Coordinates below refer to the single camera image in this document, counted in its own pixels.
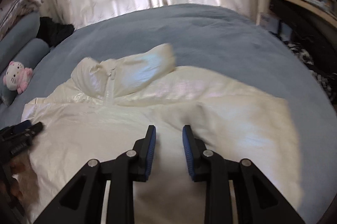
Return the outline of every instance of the folded blanket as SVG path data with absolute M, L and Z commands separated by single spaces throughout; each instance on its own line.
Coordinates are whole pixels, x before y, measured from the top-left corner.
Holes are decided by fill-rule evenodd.
M 0 3 L 0 41 L 21 16 L 38 11 L 43 0 L 2 0 Z

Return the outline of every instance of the pink plush toy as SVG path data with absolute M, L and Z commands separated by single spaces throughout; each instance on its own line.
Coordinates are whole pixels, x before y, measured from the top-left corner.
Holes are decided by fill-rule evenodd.
M 27 86 L 33 76 L 31 68 L 24 68 L 22 63 L 9 63 L 6 75 L 3 77 L 3 84 L 11 91 L 17 90 L 19 94 L 27 89 Z

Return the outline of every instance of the gray blanket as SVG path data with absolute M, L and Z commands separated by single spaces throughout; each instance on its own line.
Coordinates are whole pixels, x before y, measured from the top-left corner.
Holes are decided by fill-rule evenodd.
M 84 57 L 121 58 L 171 43 L 177 65 L 208 68 L 288 101 L 300 135 L 299 214 L 316 223 L 337 192 L 337 118 L 308 69 L 276 38 L 237 13 L 176 5 L 126 14 L 76 31 L 36 67 L 27 90 L 6 108 L 0 128 L 20 122 L 25 103 L 46 97 Z

